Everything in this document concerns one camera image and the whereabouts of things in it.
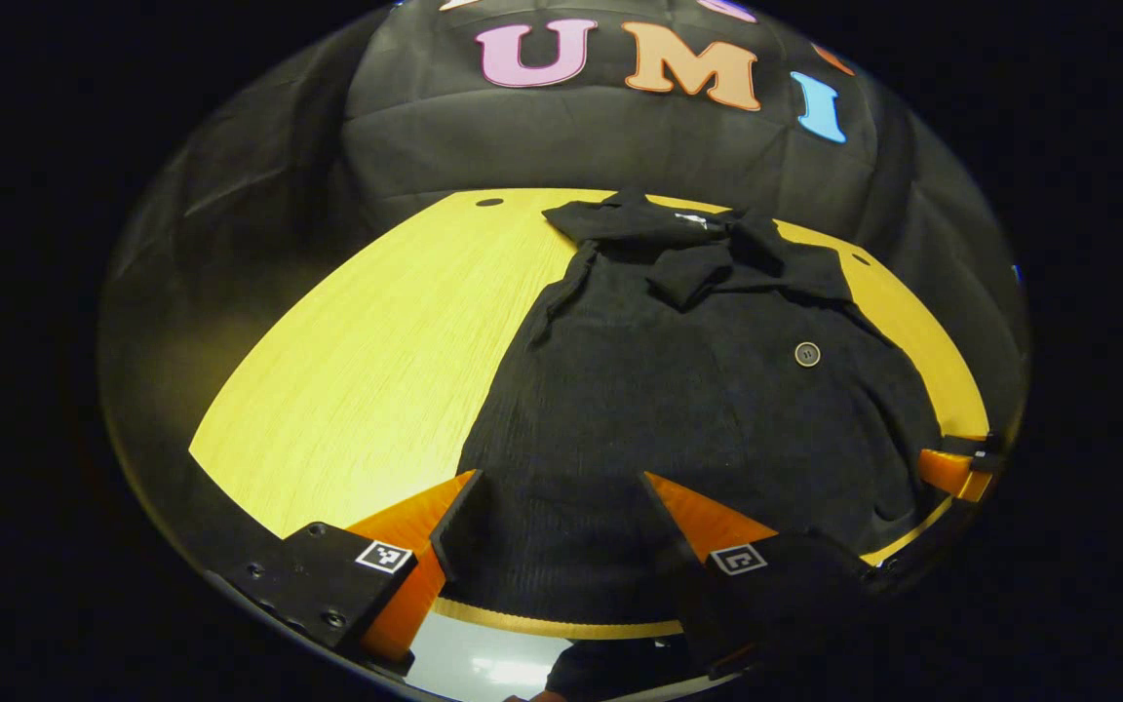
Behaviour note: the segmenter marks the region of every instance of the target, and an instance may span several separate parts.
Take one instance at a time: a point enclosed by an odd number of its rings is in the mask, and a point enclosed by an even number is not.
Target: shirt button
[[[816,362],[820,359],[821,348],[816,348],[816,344],[805,341],[802,345],[796,346],[796,363],[803,367],[814,367]]]

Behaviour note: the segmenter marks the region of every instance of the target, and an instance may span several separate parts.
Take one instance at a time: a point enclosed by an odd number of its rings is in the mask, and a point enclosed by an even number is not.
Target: orange letter
[[[665,66],[669,66],[687,94],[699,93],[710,78],[716,76],[713,88],[709,89],[709,98],[722,106],[752,112],[760,110],[761,103],[752,93],[752,64],[757,54],[724,40],[714,40],[696,56],[667,27],[623,22],[623,28],[636,36],[637,67],[636,75],[627,79],[630,88],[672,92],[674,84],[665,78]]]

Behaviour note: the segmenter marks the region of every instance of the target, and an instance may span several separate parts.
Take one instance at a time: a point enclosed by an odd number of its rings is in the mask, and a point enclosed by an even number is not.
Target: black background
[[[144,186],[360,10],[0,3],[0,698],[369,699],[171,550],[93,379],[103,266]],[[948,563],[764,699],[1123,699],[1123,3],[770,12],[970,166],[1020,256],[1035,357],[1015,466]]]

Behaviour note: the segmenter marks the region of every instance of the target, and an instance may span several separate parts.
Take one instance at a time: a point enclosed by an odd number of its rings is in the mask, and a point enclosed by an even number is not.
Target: blue letter
[[[803,128],[816,134],[818,137],[829,138],[839,144],[846,143],[847,137],[839,131],[839,116],[834,115],[834,98],[839,95],[834,89],[821,83],[820,80],[794,71],[792,78],[796,79],[796,83],[803,89],[803,117],[800,117]]]

